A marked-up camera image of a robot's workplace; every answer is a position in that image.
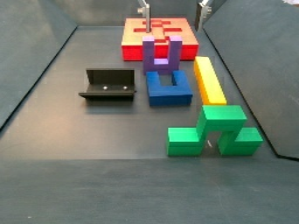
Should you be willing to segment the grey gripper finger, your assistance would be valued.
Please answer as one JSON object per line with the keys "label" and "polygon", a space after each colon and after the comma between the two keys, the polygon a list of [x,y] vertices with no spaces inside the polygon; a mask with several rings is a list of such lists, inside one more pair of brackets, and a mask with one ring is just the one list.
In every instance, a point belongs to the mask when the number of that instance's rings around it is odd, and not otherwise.
{"label": "grey gripper finger", "polygon": [[206,17],[211,13],[211,2],[213,0],[202,0],[202,2],[199,3],[199,6],[201,6],[199,26],[198,26],[199,29],[203,26],[203,21]]}
{"label": "grey gripper finger", "polygon": [[151,32],[151,6],[146,0],[138,0],[141,7],[138,8],[138,13],[143,15],[146,19],[146,32]]}

